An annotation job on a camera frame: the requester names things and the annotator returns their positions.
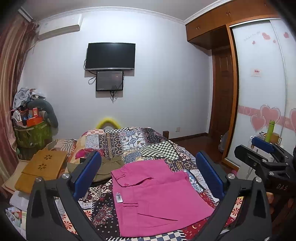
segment black cable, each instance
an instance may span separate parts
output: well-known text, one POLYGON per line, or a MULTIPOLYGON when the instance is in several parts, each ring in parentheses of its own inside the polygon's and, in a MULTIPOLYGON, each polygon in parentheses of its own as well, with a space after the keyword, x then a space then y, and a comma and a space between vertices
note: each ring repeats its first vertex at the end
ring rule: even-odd
MULTIPOLYGON (((86 69, 85 69, 85 68, 86 68, 86 66, 85 66, 85 62, 86 62, 86 60, 84 61, 83 68, 84 68, 84 70, 86 71, 86 69)), ((93 81, 93 82, 91 82, 91 83, 89 82, 89 85, 92 85, 92 84, 93 84, 93 83, 96 81, 96 74, 95 74, 95 73, 93 73, 93 72, 91 72, 91 71, 89 71, 89 70, 88 70, 88 72, 90 72, 90 73, 92 73, 92 74, 94 74, 94 75, 95 75, 94 77, 92 77, 92 78, 90 78, 90 79, 89 79, 89 81, 91 81, 92 79, 94 79, 94 81, 93 81)))
POLYGON ((92 85, 92 84, 96 81, 96 76, 94 76, 94 77, 92 77, 91 79, 89 79, 89 81, 92 80, 92 79, 94 79, 94 81, 91 82, 91 83, 89 82, 89 85, 92 85))
POLYGON ((85 71, 88 71, 88 72, 90 72, 90 73, 92 73, 92 74, 94 74, 94 75, 96 75, 96 73, 93 73, 93 72, 91 72, 90 70, 86 70, 86 69, 85 69, 85 68, 86 68, 85 63, 86 63, 86 60, 84 61, 84 65, 83 65, 84 70, 85 70, 85 71))
POLYGON ((124 86, 124 72, 122 72, 122 82, 121 84, 119 85, 119 87, 117 88, 116 92, 114 91, 110 91, 110 95, 112 96, 112 102, 114 102, 114 96, 115 94, 117 93, 117 91, 119 90, 120 86, 122 85, 122 89, 123 89, 123 86, 124 86))

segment pink clothing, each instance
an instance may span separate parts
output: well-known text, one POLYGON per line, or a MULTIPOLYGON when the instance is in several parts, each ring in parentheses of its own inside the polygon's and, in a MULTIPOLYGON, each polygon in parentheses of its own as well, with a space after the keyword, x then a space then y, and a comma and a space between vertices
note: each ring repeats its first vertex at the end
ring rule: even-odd
POLYGON ((214 211, 191 186, 188 175, 172 172, 163 159, 128 163, 111 174, 122 237, 168 233, 214 211), (123 202, 117 202, 117 193, 123 202))

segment red box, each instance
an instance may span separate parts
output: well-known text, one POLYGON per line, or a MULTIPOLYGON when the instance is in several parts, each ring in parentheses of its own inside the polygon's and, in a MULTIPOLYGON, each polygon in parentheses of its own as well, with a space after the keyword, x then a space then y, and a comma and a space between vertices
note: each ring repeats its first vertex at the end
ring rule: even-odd
POLYGON ((37 125, 43 121, 42 117, 33 117, 27 120, 27 127, 37 125))
POLYGON ((38 117, 38 116, 39 116, 38 108, 33 108, 33 117, 38 117))

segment crown molding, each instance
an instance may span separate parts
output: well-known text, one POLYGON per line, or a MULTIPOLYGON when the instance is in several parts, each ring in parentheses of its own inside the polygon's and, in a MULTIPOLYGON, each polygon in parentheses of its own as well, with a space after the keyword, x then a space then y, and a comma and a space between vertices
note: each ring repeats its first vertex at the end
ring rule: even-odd
POLYGON ((165 18, 177 23, 184 24, 184 21, 163 13, 159 12, 154 12, 150 10, 145 10, 145 9, 140 9, 140 8, 133 8, 133 7, 88 7, 88 8, 80 8, 80 9, 75 9, 63 13, 59 13, 53 16, 50 16, 48 18, 42 19, 39 21, 39 25, 46 23, 50 20, 56 19, 56 18, 62 18, 66 17, 69 15, 74 15, 74 14, 79 14, 79 13, 85 13, 85 12, 95 12, 95 11, 125 11, 125 12, 137 12, 137 13, 144 13, 144 14, 149 14, 152 16, 160 17, 160 18, 165 18))

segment blue clamp pad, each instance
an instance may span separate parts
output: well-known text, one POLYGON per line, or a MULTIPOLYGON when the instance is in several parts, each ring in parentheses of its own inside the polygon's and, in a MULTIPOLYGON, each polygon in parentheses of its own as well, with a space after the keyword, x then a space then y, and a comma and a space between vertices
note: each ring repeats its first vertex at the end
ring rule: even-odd
POLYGON ((196 166, 201 172, 213 196, 220 199, 221 201, 224 198, 225 190, 225 183, 223 183, 221 178, 226 182, 226 173, 220 166, 217 167, 210 157, 204 152, 199 152, 196 154, 196 166), (214 168, 221 168, 219 170, 219 175, 221 178, 214 168))
POLYGON ((272 144, 264 141, 263 139, 259 138, 259 137, 253 137, 252 139, 252 145, 258 147, 259 149, 267 152, 267 153, 273 153, 274 152, 274 148, 272 146, 272 144))
POLYGON ((102 157, 99 152, 96 152, 75 182, 75 191, 73 194, 73 198, 76 201, 84 197, 86 191, 92 183, 92 180, 98 172, 101 163, 102 157))

